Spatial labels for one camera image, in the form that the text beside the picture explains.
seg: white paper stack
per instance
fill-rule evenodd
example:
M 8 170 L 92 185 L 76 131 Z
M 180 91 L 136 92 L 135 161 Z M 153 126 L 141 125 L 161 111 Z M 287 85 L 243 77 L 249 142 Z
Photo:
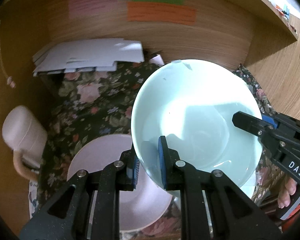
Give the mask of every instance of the white paper stack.
M 117 61 L 144 61 L 140 41 L 91 39 L 48 44 L 33 56 L 34 76 L 45 73 L 115 71 Z

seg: human hand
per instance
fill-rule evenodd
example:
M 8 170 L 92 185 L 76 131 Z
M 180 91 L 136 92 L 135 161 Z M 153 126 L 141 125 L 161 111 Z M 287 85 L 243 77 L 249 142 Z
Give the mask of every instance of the human hand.
M 297 190 L 297 183 L 294 179 L 286 176 L 281 185 L 281 190 L 278 196 L 278 207 L 284 208 L 290 205 L 290 196 Z

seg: floral tablecloth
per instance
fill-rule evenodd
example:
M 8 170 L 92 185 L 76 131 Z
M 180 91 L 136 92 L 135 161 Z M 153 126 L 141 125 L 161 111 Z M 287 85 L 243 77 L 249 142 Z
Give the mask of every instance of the floral tablecloth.
M 144 81 L 158 65 L 119 62 L 115 72 L 67 73 L 59 89 L 60 103 L 52 111 L 48 141 L 38 181 L 39 208 L 66 181 L 71 160 L 88 142 L 107 134 L 130 134 L 133 102 Z M 261 112 L 274 112 L 266 95 L 242 65 L 235 75 L 250 88 Z M 264 149 L 257 167 L 253 201 L 261 199 L 282 172 L 271 164 Z M 165 214 L 142 231 L 121 234 L 122 239 L 170 237 L 178 239 L 180 211 L 172 201 Z

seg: bowl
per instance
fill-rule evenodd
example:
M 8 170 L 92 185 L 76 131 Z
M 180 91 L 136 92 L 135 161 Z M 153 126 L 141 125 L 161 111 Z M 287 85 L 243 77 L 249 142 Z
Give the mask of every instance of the bowl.
M 119 160 L 121 153 L 131 149 L 131 145 L 131 136 L 126 134 L 112 134 L 92 140 L 73 158 L 67 180 L 78 170 L 86 170 L 89 173 L 103 170 L 108 164 Z M 120 191 L 120 231 L 142 230 L 156 222 L 169 207 L 171 199 L 172 195 L 154 184 L 140 166 L 136 189 Z
M 220 169 L 243 186 L 258 165 L 262 145 L 233 125 L 237 111 L 261 119 L 247 84 L 230 71 L 195 59 L 163 66 L 145 81 L 132 109 L 131 135 L 141 165 L 163 188 L 158 138 L 164 135 L 181 160 L 202 171 Z

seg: screw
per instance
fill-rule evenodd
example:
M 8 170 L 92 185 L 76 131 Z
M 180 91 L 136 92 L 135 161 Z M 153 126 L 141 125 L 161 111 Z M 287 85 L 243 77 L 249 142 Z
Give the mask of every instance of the screw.
M 85 170 L 79 170 L 79 171 L 77 171 L 77 176 L 79 178 L 82 178 L 82 177 L 84 177 L 86 175 L 87 175 L 87 172 Z
M 122 167 L 123 166 L 123 161 L 115 161 L 114 166 L 116 166 L 117 168 Z
M 179 161 L 176 161 L 176 165 L 177 165 L 178 167 L 183 167 L 183 166 L 186 165 L 186 163 L 185 163 L 184 161 L 179 160 Z
M 221 170 L 214 170 L 212 173 L 216 177 L 221 177 L 223 175 L 223 172 Z

